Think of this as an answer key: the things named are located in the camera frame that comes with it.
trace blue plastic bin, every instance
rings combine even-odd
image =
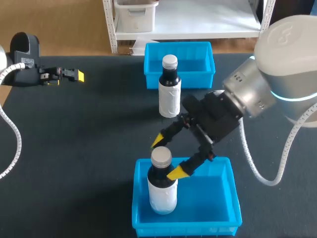
[[[165,42],[147,43],[145,47],[144,74],[148,89],[159,88],[162,60],[169,54],[178,59],[182,88],[211,88],[215,68],[210,42]]]
[[[172,164],[186,159],[174,158]],[[206,161],[191,177],[180,179],[177,206],[168,215],[159,215],[150,206],[150,166],[150,159],[139,159],[135,166],[132,226],[139,237],[235,235],[242,219],[228,158]]]

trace bottle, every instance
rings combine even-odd
[[[166,177],[174,169],[172,154],[168,148],[159,146],[152,151],[151,162],[148,171],[150,205],[158,214],[169,214],[177,204],[178,180]]]
[[[166,55],[163,58],[163,74],[159,78],[158,98],[159,113],[166,118],[173,118],[180,110],[181,79],[177,75],[177,57]]]

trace black table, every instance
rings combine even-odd
[[[249,55],[215,55],[213,88]],[[75,67],[86,82],[59,87],[14,88],[4,110],[16,123],[22,155],[0,180],[1,238],[135,237],[131,225],[135,161],[149,158],[162,120],[158,92],[147,90],[142,57],[47,57],[47,66]],[[183,90],[202,98],[207,90]],[[277,172],[292,127],[278,106],[246,119],[246,135],[259,171]],[[169,145],[174,157],[188,157],[198,144],[182,131]],[[188,135],[185,141],[182,136]],[[237,237],[317,236],[315,129],[301,129],[281,184],[256,180],[245,159],[238,130],[215,146],[231,159],[242,211]],[[0,120],[0,170],[16,148],[11,129]]]

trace bottle cap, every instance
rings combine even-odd
[[[172,153],[168,148],[159,146],[152,151],[151,162],[159,169],[166,168],[172,163]]]
[[[177,68],[178,62],[175,55],[166,55],[163,57],[163,67],[166,69],[175,69]]]

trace white label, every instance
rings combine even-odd
[[[29,64],[34,65],[34,59],[21,58],[21,63],[29,63]]]
[[[159,188],[148,180],[150,205],[155,212],[164,215],[174,211],[177,204],[177,184],[178,180],[170,187]]]
[[[166,118],[174,118],[180,111],[181,81],[172,87],[158,83],[159,113]]]

